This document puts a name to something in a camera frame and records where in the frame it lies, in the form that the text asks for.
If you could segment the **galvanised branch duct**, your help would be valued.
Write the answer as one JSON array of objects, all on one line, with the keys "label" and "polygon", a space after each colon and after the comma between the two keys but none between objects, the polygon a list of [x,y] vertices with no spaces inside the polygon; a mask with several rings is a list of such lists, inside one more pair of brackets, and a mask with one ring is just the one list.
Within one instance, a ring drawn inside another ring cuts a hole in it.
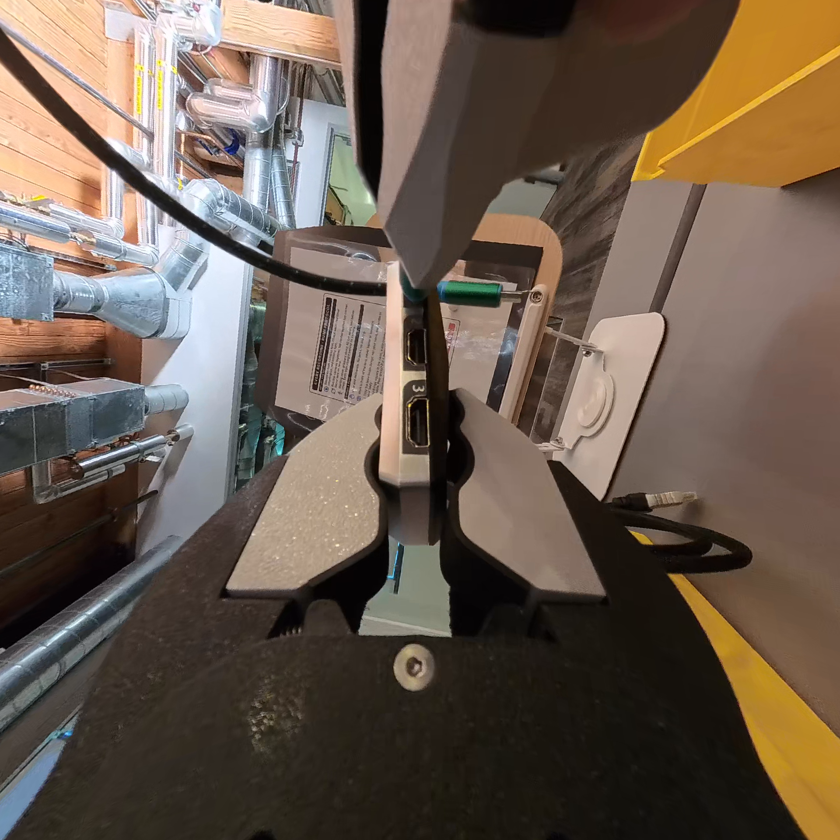
[{"label": "galvanised branch duct", "polygon": [[179,228],[153,267],[99,278],[54,270],[53,310],[91,314],[141,339],[180,340],[192,321],[192,289],[207,267],[209,244]]}]

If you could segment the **silver insulated pipe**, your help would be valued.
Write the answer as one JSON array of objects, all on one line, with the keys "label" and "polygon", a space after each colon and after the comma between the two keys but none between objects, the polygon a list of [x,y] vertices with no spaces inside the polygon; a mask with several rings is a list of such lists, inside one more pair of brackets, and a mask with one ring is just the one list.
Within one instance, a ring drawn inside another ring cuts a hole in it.
[{"label": "silver insulated pipe", "polygon": [[177,110],[179,40],[171,20],[157,19],[154,30],[153,171],[164,187],[176,189],[175,115]]},{"label": "silver insulated pipe", "polygon": [[[133,130],[133,147],[142,153],[148,164],[153,151],[151,117],[152,65],[154,61],[154,38],[151,28],[144,23],[134,26],[133,36],[133,117],[140,129]],[[154,208],[139,193],[135,193],[136,224],[141,245],[156,246]]]}]

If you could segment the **rectangular metal duct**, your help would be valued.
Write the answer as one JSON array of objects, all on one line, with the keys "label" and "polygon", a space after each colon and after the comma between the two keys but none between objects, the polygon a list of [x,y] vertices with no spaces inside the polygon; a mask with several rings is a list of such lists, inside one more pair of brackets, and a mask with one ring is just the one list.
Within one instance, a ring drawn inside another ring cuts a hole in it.
[{"label": "rectangular metal duct", "polygon": [[143,430],[148,416],[186,408],[177,384],[109,377],[69,384],[31,382],[1,393],[1,474],[108,445]]}]

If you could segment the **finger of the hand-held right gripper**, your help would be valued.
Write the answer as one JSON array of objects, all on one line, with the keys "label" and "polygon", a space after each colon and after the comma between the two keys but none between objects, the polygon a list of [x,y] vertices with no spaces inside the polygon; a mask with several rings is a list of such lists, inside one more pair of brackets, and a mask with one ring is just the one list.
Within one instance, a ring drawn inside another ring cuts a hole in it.
[{"label": "finger of the hand-held right gripper", "polygon": [[374,198],[381,224],[386,209],[381,198],[385,143],[382,60],[387,1],[334,1],[333,18],[354,162]]},{"label": "finger of the hand-held right gripper", "polygon": [[698,88],[739,2],[577,2],[561,35],[493,35],[456,2],[390,2],[383,227],[414,288],[461,257],[501,188],[630,140]]}]

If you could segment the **grey stand base plate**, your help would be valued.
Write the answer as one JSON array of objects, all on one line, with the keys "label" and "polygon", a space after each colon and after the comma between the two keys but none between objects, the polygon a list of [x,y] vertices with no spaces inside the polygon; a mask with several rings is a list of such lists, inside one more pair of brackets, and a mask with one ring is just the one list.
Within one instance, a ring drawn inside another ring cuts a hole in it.
[{"label": "grey stand base plate", "polygon": [[597,499],[612,483],[665,336],[658,312],[605,318],[587,340],[562,334],[579,353],[552,458]]}]

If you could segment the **silver adapter with black cable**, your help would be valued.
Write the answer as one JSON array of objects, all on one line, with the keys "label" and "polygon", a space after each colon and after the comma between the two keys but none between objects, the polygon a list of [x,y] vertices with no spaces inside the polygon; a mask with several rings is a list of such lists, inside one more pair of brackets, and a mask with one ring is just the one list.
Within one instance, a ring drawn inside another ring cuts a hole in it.
[{"label": "silver adapter with black cable", "polygon": [[[385,374],[379,480],[389,497],[389,529],[398,542],[432,545],[440,539],[447,510],[448,355],[439,303],[496,307],[509,294],[498,285],[448,283],[432,297],[406,281],[399,263],[387,270]],[[741,541],[700,526],[654,514],[687,502],[688,493],[644,493],[601,503],[625,527],[666,532],[682,543],[655,545],[666,572],[714,574],[752,561]]]}]

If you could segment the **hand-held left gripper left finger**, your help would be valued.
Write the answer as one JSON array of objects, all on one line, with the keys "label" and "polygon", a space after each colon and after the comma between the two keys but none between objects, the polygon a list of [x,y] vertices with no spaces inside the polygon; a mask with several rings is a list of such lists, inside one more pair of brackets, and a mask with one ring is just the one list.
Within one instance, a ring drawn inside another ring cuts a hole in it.
[{"label": "hand-held left gripper left finger", "polygon": [[291,450],[225,585],[238,598],[335,589],[372,598],[389,571],[387,511],[376,484],[382,398],[370,396]]}]

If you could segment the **metal ventilation duct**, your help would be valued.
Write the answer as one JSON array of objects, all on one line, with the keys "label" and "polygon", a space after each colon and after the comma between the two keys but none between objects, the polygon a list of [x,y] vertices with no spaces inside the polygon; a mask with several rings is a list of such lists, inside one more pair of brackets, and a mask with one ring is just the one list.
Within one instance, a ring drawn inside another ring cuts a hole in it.
[{"label": "metal ventilation duct", "polygon": [[255,205],[215,180],[193,180],[178,195],[181,204],[234,241],[255,248],[273,249],[278,222]]}]

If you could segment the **metal conduit pipe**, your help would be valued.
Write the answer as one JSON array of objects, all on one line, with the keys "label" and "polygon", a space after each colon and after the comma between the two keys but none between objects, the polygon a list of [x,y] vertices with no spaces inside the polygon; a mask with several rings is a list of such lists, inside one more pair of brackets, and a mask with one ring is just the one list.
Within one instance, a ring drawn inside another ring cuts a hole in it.
[{"label": "metal conduit pipe", "polygon": [[119,630],[183,543],[176,535],[165,538],[2,652],[2,731]]}]

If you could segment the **printed instruction sheet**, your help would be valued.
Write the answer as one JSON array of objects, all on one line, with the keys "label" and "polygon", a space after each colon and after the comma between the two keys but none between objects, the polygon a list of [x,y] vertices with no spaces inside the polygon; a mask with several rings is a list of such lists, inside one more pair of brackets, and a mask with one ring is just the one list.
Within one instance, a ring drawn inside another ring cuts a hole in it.
[{"label": "printed instruction sheet", "polygon": [[324,295],[316,328],[310,392],[354,405],[382,393],[385,373],[385,306]]}]

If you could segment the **protocol sheet on stand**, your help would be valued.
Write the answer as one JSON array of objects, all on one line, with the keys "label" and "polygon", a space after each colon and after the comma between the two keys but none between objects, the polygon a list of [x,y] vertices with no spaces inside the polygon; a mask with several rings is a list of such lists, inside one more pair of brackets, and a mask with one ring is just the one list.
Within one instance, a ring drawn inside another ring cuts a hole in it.
[{"label": "protocol sheet on stand", "polygon": [[543,334],[560,284],[558,236],[534,217],[489,213],[457,258],[448,283],[498,284],[509,297],[496,307],[440,302],[448,385],[484,397],[526,434],[544,384]]},{"label": "protocol sheet on stand", "polygon": [[[278,234],[276,252],[293,267],[366,285],[384,282],[396,260],[378,227],[321,226]],[[308,434],[359,404],[341,404],[309,390],[317,321],[328,294],[384,305],[386,317],[383,297],[319,291],[287,280],[269,282],[255,394],[259,407],[290,434]]]}]

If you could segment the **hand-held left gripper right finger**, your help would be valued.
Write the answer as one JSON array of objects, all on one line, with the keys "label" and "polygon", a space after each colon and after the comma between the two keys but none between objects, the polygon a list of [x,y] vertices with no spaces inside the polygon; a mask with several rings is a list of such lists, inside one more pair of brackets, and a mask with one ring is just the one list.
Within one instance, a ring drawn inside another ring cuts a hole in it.
[{"label": "hand-held left gripper right finger", "polygon": [[598,603],[606,590],[546,458],[464,388],[450,393],[441,569],[452,592]]}]

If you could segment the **glass door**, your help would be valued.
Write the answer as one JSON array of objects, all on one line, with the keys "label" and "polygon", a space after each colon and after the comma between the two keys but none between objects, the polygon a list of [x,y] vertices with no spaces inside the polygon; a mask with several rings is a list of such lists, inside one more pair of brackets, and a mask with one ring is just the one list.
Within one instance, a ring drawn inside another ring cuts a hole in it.
[{"label": "glass door", "polygon": [[366,226],[375,215],[375,200],[356,163],[351,139],[329,126],[322,197],[322,222],[332,226]]}]

